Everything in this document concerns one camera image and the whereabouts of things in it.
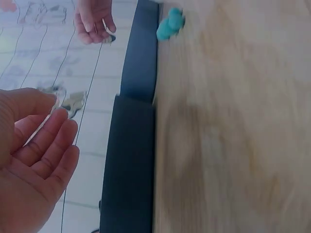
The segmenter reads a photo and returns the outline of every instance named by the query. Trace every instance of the white floor tile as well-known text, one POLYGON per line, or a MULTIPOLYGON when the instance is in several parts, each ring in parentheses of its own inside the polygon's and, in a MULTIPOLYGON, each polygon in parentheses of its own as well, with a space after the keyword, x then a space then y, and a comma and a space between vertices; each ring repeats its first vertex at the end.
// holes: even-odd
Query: white floor tile
POLYGON ((60 233, 62 227, 63 202, 59 201, 51 214, 51 217, 39 231, 39 233, 60 233))
POLYGON ((35 50, 38 51, 41 42, 45 38, 47 27, 40 27, 38 29, 34 27, 25 27, 23 33, 18 39, 16 51, 35 50))
POLYGON ((14 52, 22 28, 4 28, 0 36, 0 52, 14 52))
POLYGON ((93 76, 98 50, 68 50, 59 76, 93 76))
POLYGON ((111 111, 116 94, 120 93, 120 78, 94 78, 88 95, 86 109, 111 111))
POLYGON ((65 56, 65 50, 41 51, 40 54, 37 56, 29 74, 48 75, 56 77, 65 56))
POLYGON ((0 74, 5 72, 13 56, 14 56, 13 52, 12 53, 0 53, 0 74))
POLYGON ((74 33, 74 27, 48 27, 47 33, 42 41, 41 50, 66 50, 74 33))
POLYGON ((91 233, 99 228, 99 209, 65 203, 63 233, 91 233))
POLYGON ((84 112, 77 146, 81 153, 106 155, 111 114, 84 112))
POLYGON ((126 50, 102 50, 95 75, 121 77, 125 54, 126 50))
POLYGON ((0 78, 0 89, 13 90, 20 88, 23 83, 24 76, 3 75, 0 78))
POLYGON ((98 206, 102 198, 105 157, 81 154, 67 187, 66 201, 98 206))

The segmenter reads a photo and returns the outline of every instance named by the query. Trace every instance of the wooden table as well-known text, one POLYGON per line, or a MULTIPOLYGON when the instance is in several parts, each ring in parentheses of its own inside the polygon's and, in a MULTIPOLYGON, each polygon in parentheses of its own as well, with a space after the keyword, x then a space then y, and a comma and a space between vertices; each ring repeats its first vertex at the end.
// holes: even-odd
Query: wooden table
POLYGON ((159 43, 155 233, 311 232, 311 1, 179 6, 159 43))

